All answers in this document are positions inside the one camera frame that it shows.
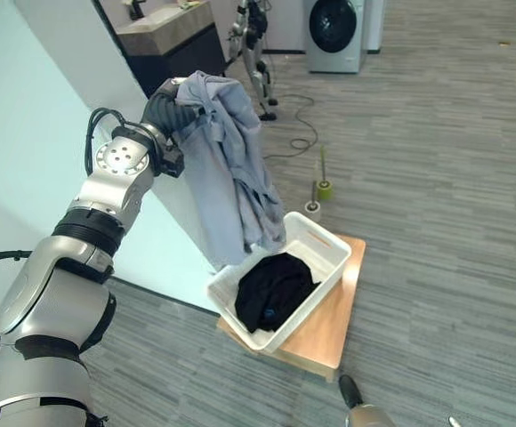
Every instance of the faucet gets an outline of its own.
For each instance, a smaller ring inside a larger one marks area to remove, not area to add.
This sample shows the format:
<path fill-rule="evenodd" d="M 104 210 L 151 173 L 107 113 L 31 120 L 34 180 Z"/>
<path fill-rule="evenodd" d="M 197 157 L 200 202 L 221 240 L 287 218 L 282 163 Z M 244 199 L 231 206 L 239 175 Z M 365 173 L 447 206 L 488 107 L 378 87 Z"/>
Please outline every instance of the faucet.
<path fill-rule="evenodd" d="M 143 11 L 140 8 L 140 3 L 145 3 L 147 0 L 132 0 L 131 2 L 126 2 L 128 7 L 128 12 L 130 18 L 132 20 L 140 20 L 145 17 Z"/>

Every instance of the green cleaning tool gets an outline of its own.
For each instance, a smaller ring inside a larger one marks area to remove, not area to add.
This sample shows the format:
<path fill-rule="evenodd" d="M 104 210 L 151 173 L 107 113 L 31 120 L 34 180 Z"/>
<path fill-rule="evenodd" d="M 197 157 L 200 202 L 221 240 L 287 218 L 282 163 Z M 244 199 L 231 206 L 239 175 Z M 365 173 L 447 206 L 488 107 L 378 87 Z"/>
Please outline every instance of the green cleaning tool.
<path fill-rule="evenodd" d="M 326 148 L 321 146 L 321 181 L 317 183 L 318 199 L 329 200 L 333 197 L 333 184 L 327 180 L 326 176 Z"/>
<path fill-rule="evenodd" d="M 311 200 L 303 207 L 305 216 L 310 218 L 314 222 L 321 220 L 321 204 L 316 200 L 318 182 L 313 180 L 311 185 Z"/>

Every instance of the humanoid robot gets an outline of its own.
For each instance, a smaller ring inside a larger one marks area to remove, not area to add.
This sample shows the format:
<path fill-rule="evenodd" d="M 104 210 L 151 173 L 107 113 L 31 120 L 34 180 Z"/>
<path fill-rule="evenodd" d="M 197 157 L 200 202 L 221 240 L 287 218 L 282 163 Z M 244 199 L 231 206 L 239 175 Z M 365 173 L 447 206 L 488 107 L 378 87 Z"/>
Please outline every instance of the humanoid robot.
<path fill-rule="evenodd" d="M 278 100 L 272 96 L 270 72 L 262 60 L 264 36 L 268 29 L 267 0 L 241 0 L 237 20 L 230 30 L 230 63 L 242 54 L 246 72 L 250 77 L 258 101 L 264 110 L 262 121 L 276 120 L 272 107 Z"/>

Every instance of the washing machine door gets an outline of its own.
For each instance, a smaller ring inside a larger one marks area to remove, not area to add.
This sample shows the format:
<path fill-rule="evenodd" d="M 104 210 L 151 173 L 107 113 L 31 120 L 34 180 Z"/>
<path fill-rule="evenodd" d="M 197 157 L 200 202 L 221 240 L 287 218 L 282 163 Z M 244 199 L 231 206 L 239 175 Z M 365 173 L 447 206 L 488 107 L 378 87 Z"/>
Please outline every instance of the washing machine door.
<path fill-rule="evenodd" d="M 336 53 L 349 45 L 357 29 L 351 0 L 318 0 L 311 9 L 311 38 L 324 52 Z"/>

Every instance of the washing machine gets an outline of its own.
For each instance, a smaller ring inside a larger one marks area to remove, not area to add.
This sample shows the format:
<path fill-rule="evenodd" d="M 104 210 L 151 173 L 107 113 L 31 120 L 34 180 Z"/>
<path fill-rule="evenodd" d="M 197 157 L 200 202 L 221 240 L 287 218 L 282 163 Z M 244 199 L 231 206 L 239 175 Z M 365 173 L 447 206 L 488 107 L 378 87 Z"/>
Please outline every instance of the washing machine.
<path fill-rule="evenodd" d="M 308 70 L 359 73 L 367 55 L 371 0 L 304 0 Z"/>

